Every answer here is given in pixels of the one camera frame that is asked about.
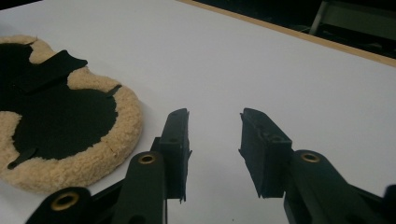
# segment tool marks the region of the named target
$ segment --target wool polishing pad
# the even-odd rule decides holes
[[[0,177],[39,193],[86,187],[131,154],[134,92],[36,37],[0,37]]]

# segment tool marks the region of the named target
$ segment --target black plastic bracket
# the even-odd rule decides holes
[[[188,117],[187,109],[172,112],[151,151],[132,157],[120,182],[93,196],[84,188],[61,189],[40,204],[27,224],[167,223],[166,200],[186,199]]]
[[[294,224],[396,223],[396,185],[381,199],[349,185],[315,151],[291,149],[291,140],[261,111],[242,114],[241,155],[259,196],[285,196]]]

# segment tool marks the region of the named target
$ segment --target brass grommet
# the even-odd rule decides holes
[[[309,152],[305,152],[305,153],[301,154],[301,158],[304,161],[320,162],[320,157],[318,157],[317,155],[315,155],[313,153],[309,153]]]
[[[155,161],[155,157],[153,155],[144,155],[141,156],[138,161],[141,164],[150,164]]]
[[[63,211],[75,205],[78,202],[79,196],[74,191],[69,191],[58,196],[50,205],[54,211]]]

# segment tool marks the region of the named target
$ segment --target white table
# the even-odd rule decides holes
[[[187,107],[187,201],[169,223],[287,223],[282,199],[257,198],[240,147],[244,107],[268,114],[294,149],[326,156],[350,183],[382,195],[396,182],[396,69],[174,0],[51,0],[0,11],[0,35],[36,35],[88,60],[139,96],[149,150],[168,113]],[[124,163],[89,187],[121,180]],[[0,181],[0,223],[45,198]]]

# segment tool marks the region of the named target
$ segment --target lambswool pad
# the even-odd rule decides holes
[[[38,193],[86,187],[133,151],[134,92],[26,35],[0,37],[0,177]]]

